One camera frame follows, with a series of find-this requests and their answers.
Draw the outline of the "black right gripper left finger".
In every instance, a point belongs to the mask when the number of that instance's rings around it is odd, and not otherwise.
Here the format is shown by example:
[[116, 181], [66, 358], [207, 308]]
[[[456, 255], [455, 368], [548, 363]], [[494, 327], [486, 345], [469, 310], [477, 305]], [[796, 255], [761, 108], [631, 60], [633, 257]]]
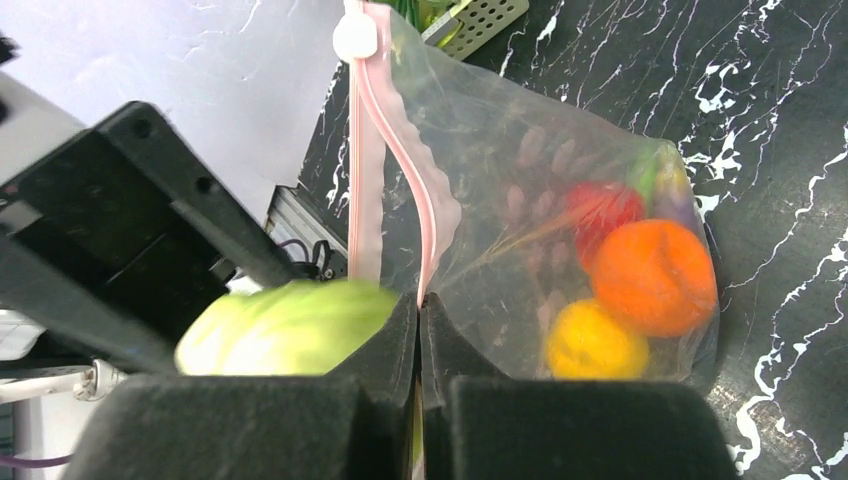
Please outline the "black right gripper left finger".
[[68, 479], [409, 479], [418, 310], [318, 377], [135, 375], [97, 409]]

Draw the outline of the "clear zip top bag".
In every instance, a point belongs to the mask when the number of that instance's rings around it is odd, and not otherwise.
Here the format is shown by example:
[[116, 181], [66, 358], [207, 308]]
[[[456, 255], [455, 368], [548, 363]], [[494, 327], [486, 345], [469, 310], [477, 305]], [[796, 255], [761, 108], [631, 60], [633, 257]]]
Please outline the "clear zip top bag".
[[[348, 268], [419, 301], [504, 374], [554, 380], [545, 342], [558, 313], [596, 300], [566, 194], [627, 185], [640, 152], [671, 147], [427, 45], [392, 7], [349, 1], [333, 35], [349, 68]], [[718, 303], [703, 326], [646, 336], [632, 380], [704, 387], [716, 370]]]

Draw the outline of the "orange fruit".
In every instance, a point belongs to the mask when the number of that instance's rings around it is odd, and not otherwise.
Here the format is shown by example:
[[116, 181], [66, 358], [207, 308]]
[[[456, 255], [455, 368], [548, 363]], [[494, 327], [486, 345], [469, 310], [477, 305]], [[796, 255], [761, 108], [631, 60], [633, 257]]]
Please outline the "orange fruit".
[[711, 319], [718, 303], [707, 247], [671, 220], [613, 230], [598, 248], [589, 278], [601, 306], [646, 336], [689, 333]]

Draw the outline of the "pale green cabbage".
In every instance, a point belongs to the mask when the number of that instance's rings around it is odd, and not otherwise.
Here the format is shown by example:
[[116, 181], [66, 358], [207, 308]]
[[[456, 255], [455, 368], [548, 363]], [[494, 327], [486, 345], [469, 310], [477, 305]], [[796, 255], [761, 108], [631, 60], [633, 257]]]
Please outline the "pale green cabbage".
[[398, 295], [363, 280], [292, 281], [210, 304], [177, 343], [191, 376], [324, 375], [386, 323]]

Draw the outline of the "yellow lemon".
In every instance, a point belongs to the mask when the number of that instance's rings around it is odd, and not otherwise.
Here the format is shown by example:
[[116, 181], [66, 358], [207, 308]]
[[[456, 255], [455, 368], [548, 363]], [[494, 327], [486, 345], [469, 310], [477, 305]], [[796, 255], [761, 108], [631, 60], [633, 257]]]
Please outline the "yellow lemon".
[[637, 379], [650, 360], [647, 339], [623, 328], [593, 299], [575, 301], [558, 313], [544, 353], [556, 379]]

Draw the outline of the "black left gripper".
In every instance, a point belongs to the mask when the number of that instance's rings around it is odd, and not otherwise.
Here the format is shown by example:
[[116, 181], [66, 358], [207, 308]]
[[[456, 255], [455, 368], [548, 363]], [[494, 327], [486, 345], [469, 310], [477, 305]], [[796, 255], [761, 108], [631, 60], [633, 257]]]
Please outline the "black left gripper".
[[1, 303], [42, 328], [3, 370], [174, 373], [237, 270], [266, 288], [305, 277], [155, 105], [89, 127], [2, 77]]

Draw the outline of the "purple eggplant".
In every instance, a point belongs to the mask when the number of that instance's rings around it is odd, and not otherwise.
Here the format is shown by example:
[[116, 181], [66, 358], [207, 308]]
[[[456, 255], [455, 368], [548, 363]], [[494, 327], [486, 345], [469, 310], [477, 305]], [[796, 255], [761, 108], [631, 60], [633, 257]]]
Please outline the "purple eggplant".
[[691, 183], [679, 152], [671, 147], [664, 147], [657, 155], [653, 216], [672, 220], [696, 236], [702, 236], [703, 221], [699, 216]]

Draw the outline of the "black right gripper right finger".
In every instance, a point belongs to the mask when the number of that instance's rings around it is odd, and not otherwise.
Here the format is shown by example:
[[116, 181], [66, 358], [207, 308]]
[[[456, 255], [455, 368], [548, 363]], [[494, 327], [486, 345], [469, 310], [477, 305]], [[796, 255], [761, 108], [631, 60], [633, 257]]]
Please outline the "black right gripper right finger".
[[507, 377], [428, 294], [419, 313], [428, 479], [733, 479], [717, 418], [678, 383]]

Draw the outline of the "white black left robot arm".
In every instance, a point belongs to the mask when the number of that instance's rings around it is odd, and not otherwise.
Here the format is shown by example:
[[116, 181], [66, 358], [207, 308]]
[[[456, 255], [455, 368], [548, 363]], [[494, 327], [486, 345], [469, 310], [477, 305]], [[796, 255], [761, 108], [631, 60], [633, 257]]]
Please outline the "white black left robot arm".
[[193, 321], [237, 273], [295, 264], [152, 104], [94, 126], [1, 79], [1, 399], [103, 396], [175, 369]]

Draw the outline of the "green leafy vegetable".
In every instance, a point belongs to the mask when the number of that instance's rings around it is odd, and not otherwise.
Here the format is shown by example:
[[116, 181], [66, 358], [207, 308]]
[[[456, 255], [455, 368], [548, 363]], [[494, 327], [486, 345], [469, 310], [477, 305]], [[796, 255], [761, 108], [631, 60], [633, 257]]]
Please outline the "green leafy vegetable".
[[646, 149], [639, 153], [628, 169], [627, 185], [635, 190], [648, 206], [653, 202], [661, 163], [662, 151], [659, 148]]

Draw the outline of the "red pepper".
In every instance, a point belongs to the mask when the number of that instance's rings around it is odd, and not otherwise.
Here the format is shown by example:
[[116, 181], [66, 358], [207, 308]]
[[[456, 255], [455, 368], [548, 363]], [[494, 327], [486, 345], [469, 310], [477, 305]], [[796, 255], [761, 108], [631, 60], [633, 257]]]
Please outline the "red pepper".
[[567, 213], [576, 215], [574, 245], [581, 268], [589, 272], [604, 239], [618, 227], [641, 220], [641, 195], [625, 184], [582, 182], [566, 194]]

